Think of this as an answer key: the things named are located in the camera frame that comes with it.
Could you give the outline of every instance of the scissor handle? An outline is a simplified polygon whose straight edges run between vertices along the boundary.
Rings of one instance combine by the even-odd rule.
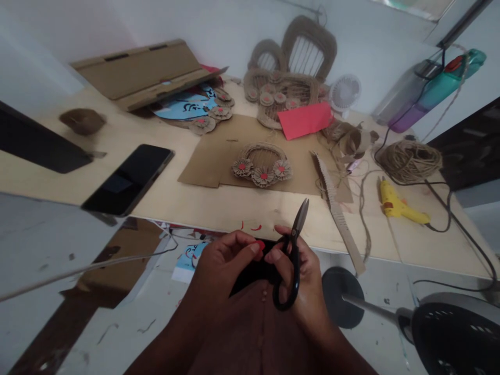
[[[288,244],[290,243],[290,241],[292,242],[292,251],[290,251],[290,254],[288,254],[288,258],[292,261],[293,265],[292,290],[290,291],[290,295],[288,296],[288,299],[286,300],[285,303],[280,302],[280,285],[281,282],[283,281],[283,278],[281,277],[280,273],[277,272],[278,275],[276,278],[276,283],[274,284],[274,287],[272,289],[272,301],[274,302],[274,305],[279,311],[287,311],[288,309],[290,309],[290,307],[293,306],[298,295],[298,285],[301,279],[301,265],[300,265],[300,258],[298,255],[296,237],[297,236],[292,238],[286,235],[278,240],[278,242],[283,242],[284,254],[287,254]]]

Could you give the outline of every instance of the hand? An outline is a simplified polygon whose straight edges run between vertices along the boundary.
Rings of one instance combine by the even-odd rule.
[[[284,226],[275,226],[274,229],[281,235],[290,235],[292,229]],[[323,297],[321,283],[321,270],[318,256],[313,253],[302,237],[297,239],[299,257],[301,260],[301,280],[298,295],[292,306],[292,312],[299,324],[309,333],[316,335],[325,324],[329,324],[328,312]],[[292,249],[289,244],[287,252]],[[290,259],[283,253],[283,243],[276,244],[266,255],[264,260],[274,264],[283,278],[280,290],[281,301],[285,301],[288,290],[290,290],[293,279],[293,265]]]
[[[210,303],[212,307],[225,301],[243,269],[260,260],[260,245],[242,231],[226,234],[207,245],[199,258],[187,293]]]

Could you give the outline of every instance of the blue paper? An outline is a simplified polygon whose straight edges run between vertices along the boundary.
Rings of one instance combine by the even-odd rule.
[[[200,84],[199,87],[208,97],[183,91],[158,102],[163,108],[154,110],[154,114],[169,120],[189,120],[206,116],[209,110],[217,107],[216,93],[206,83]]]
[[[186,247],[184,253],[177,261],[176,267],[183,268],[185,270],[193,271],[196,269],[199,257],[202,255],[202,251],[208,242],[201,242],[197,245],[190,245]]]

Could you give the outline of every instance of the scissor blade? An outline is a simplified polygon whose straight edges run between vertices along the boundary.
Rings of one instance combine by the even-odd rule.
[[[295,217],[295,221],[293,222],[292,229],[295,229],[297,236],[299,236],[302,231],[302,227],[304,226],[304,222],[306,221],[308,209],[309,209],[309,198],[306,198],[302,202],[302,206],[298,210],[297,216]]]

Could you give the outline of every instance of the pink marker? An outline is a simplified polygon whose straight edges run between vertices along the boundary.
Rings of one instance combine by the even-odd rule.
[[[359,163],[361,163],[362,159],[357,159],[355,161],[353,161],[351,164],[349,164],[347,166],[347,174],[351,174],[353,172],[353,170],[356,169],[356,167],[359,165]]]

